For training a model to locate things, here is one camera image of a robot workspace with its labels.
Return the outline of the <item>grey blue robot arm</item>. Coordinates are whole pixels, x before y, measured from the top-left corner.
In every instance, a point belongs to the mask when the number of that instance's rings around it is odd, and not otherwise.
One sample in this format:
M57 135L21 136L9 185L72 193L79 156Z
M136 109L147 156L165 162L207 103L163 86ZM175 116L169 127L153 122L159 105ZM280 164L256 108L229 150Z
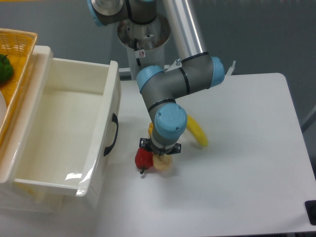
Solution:
M166 15L155 0L90 0L97 25L118 23L118 38L128 53L154 125L139 146L157 155L178 154L187 125L186 111L176 99L221 84L225 69L206 49L191 0L165 0Z

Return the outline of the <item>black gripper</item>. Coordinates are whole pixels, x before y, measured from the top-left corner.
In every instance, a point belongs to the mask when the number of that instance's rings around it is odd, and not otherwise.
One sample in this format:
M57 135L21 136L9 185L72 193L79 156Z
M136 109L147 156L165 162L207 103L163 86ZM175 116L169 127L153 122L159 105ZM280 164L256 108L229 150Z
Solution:
M171 145L161 145L150 138L140 138L139 147L146 151L152 151L154 154L158 154L160 156L164 154L179 154L181 152L180 143L175 143Z

